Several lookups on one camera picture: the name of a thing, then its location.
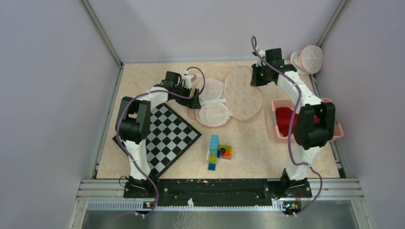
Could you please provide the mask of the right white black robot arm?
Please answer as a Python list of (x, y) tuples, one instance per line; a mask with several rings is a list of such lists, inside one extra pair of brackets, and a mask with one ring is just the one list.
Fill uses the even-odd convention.
[(283, 170), (278, 184), (270, 192), (280, 197), (303, 193), (308, 184), (308, 171), (316, 154), (334, 136), (335, 105), (312, 93), (292, 64), (285, 64), (281, 49), (253, 48), (258, 61), (252, 65), (252, 86), (274, 82), (294, 104), (288, 124), (288, 153), (291, 163)]

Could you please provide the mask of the white pink mesh laundry bag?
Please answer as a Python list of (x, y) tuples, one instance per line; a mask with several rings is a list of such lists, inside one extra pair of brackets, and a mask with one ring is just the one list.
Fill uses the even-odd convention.
[(300, 51), (293, 52), (290, 56), (290, 63), (301, 75), (311, 75), (319, 72), (323, 60), (323, 50), (316, 45), (308, 45)]

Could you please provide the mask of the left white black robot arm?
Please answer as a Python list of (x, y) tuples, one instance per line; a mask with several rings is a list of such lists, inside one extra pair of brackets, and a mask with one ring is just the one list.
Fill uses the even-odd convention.
[(196, 75), (167, 71), (165, 79), (135, 97), (121, 99), (115, 130), (116, 140), (130, 162), (128, 183), (141, 197), (153, 192), (147, 162), (146, 139), (150, 134), (151, 110), (170, 100), (190, 109), (200, 109), (200, 89), (192, 89)]

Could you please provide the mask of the pink plastic basket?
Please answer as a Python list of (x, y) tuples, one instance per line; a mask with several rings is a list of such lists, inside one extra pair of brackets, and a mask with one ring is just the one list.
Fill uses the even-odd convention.
[[(330, 98), (321, 98), (324, 102), (332, 102)], [(294, 104), (290, 100), (275, 99), (271, 102), (272, 116), (275, 125), (276, 142), (277, 143), (287, 143), (288, 142), (288, 127), (294, 109)], [(294, 134), (295, 123), (298, 118), (298, 113), (294, 117), (292, 134)], [(344, 131), (341, 124), (335, 122), (334, 135), (330, 142), (335, 141), (344, 136)]]

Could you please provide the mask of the red bra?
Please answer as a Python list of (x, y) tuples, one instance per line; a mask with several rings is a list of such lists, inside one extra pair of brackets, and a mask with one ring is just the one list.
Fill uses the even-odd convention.
[(299, 113), (294, 113), (288, 107), (278, 108), (275, 116), (278, 131), (283, 137), (290, 136), (303, 143), (327, 134), (326, 119), (322, 119), (324, 115), (309, 104), (302, 107)]

